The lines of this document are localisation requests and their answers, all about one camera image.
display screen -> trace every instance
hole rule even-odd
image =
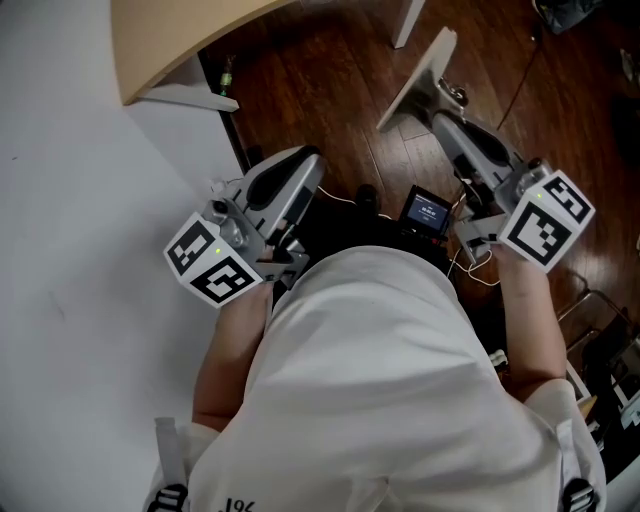
[[[429,199],[416,194],[407,217],[418,221],[420,224],[424,224],[436,231],[441,231],[444,226],[449,210],[444,206],[440,206]]]

black device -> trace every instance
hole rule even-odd
[[[403,229],[431,238],[446,240],[453,205],[417,185],[411,187],[398,222]]]

white shirt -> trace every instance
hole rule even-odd
[[[603,510],[572,386],[516,401],[441,272],[354,248],[277,304],[224,432],[183,431],[191,511],[557,510],[561,424]]]

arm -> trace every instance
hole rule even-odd
[[[260,284],[222,307],[193,397],[193,422],[222,432],[242,405],[262,341],[271,285]]]
[[[507,324],[509,391],[524,402],[545,382],[566,377],[566,346],[547,275],[504,247],[495,253]]]

white cube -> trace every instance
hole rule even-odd
[[[220,236],[220,226],[194,213],[164,250],[178,282],[220,308],[262,281]]]
[[[500,242],[549,272],[573,245],[595,214],[595,208],[562,172],[528,188]]]

